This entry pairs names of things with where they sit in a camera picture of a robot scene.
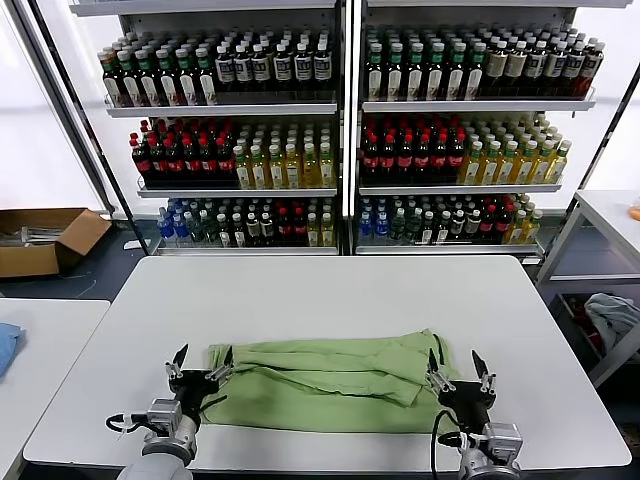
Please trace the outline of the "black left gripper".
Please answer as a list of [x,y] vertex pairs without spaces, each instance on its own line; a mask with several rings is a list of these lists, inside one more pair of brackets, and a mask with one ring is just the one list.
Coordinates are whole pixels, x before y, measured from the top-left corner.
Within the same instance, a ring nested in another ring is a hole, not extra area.
[[233,349],[231,346],[212,346],[209,351],[210,371],[182,370],[189,349],[185,344],[170,362],[165,363],[169,388],[180,402],[186,416],[199,416],[203,399],[216,394],[220,384],[228,381],[233,371]]

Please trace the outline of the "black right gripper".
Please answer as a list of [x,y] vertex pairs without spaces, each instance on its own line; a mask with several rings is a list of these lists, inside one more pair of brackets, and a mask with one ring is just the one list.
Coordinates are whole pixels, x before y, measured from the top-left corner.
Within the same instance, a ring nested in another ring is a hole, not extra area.
[[453,381],[440,368],[434,351],[429,350],[426,380],[439,403],[455,414],[459,426],[485,426],[490,422],[489,410],[496,400],[496,374],[475,351],[472,360],[480,382]]

